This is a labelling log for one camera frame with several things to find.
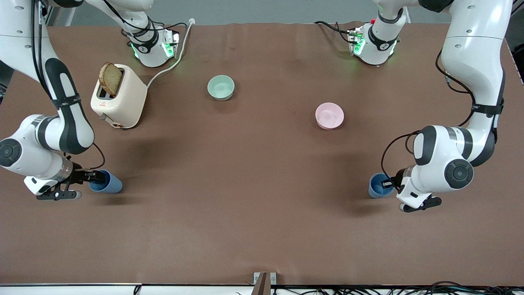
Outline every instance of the mint green bowl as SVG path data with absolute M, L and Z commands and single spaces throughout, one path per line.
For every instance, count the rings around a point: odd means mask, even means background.
M 216 100 L 224 101 L 231 98 L 235 90 L 235 82 L 229 76 L 219 75 L 213 77 L 208 83 L 208 92 Z

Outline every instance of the slice of bread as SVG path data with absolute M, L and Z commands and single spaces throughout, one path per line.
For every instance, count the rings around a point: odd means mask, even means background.
M 115 97 L 122 82 L 122 72 L 114 64 L 106 62 L 100 69 L 99 80 L 102 88 Z

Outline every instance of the brown table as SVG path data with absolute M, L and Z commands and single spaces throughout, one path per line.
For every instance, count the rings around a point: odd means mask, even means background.
M 116 27 L 52 28 L 124 190 L 83 186 L 78 201 L 39 202 L 22 176 L 0 170 L 0 282 L 244 283 L 276 271 L 285 284 L 524 285 L 524 92 L 505 45 L 499 142 L 473 184 L 413 214 L 367 194 L 389 141 L 469 112 L 433 65 L 446 29 L 406 25 L 374 67 L 316 25 L 197 26 L 180 65 L 151 86 L 140 125 L 122 131 L 89 107 L 101 65 L 129 65 L 143 81 L 160 69 L 141 66 Z M 236 82 L 230 101 L 207 94 L 219 74 Z M 326 101 L 345 110 L 338 130 L 315 123 Z M 16 73 L 0 138 L 34 113 L 54 109 Z M 386 169 L 412 163 L 399 143 Z

